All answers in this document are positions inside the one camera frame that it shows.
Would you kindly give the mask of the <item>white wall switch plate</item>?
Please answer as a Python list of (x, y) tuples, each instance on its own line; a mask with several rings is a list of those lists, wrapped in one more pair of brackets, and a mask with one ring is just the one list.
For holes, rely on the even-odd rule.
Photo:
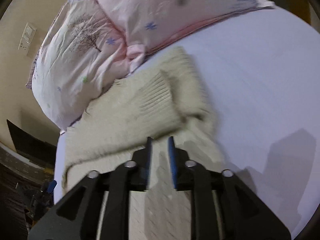
[(37, 28), (35, 28), (31, 23), (27, 22), (18, 45), (18, 51), (24, 56), (28, 55), (29, 48), (32, 44), (34, 36), (36, 34)]

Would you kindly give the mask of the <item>lavender bed sheet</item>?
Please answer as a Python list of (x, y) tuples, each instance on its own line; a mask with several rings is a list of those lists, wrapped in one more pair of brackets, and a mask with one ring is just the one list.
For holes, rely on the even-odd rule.
[[(194, 60), (217, 118), (225, 163), (214, 172), (231, 170), (299, 237), (319, 207), (319, 34), (280, 8), (249, 12), (181, 39), (136, 72), (175, 47)], [(55, 205), (69, 192), (65, 148), (66, 133)]]

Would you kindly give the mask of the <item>cream cable-knit sweater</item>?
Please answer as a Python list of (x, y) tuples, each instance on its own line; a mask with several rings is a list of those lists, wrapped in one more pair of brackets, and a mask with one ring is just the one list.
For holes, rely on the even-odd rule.
[(207, 169), (220, 171), (217, 118), (194, 60), (172, 48), (150, 66), (114, 81), (66, 131), (62, 191), (89, 171), (114, 170), (153, 139), (148, 190), (130, 199), (131, 239), (189, 239), (191, 195), (173, 188), (168, 138)]

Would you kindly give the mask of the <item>white pink floral duvet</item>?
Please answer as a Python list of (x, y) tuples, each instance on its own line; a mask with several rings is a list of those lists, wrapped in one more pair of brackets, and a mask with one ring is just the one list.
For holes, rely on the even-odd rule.
[(68, 0), (39, 48), (27, 87), (64, 130), (146, 56), (225, 18), (273, 6), (268, 0)]

